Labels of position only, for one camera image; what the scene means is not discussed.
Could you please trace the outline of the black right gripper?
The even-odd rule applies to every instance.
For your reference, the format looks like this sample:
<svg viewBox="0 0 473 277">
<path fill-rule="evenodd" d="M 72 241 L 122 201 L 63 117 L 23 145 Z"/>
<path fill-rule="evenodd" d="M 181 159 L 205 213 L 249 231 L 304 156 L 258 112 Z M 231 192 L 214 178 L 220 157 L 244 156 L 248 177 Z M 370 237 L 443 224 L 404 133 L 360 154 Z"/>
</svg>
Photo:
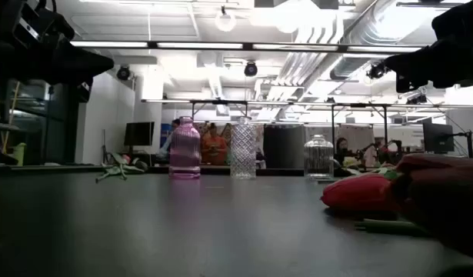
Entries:
<svg viewBox="0 0 473 277">
<path fill-rule="evenodd" d="M 385 59 L 395 72 L 396 91 L 406 93 L 431 83 L 434 88 L 473 86 L 473 47 L 441 40 L 415 52 Z"/>
</svg>

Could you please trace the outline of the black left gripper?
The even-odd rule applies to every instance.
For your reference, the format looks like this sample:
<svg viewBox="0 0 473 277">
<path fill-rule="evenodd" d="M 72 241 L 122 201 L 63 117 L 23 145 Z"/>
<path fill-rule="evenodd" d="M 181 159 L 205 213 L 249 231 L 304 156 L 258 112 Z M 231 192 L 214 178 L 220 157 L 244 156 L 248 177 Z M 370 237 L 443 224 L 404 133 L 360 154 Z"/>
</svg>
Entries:
<svg viewBox="0 0 473 277">
<path fill-rule="evenodd" d="M 60 41 L 54 48 L 42 48 L 30 56 L 33 77 L 64 84 L 75 93 L 78 102 L 88 102 L 92 79 L 114 66 L 114 61 L 70 42 Z"/>
</svg>

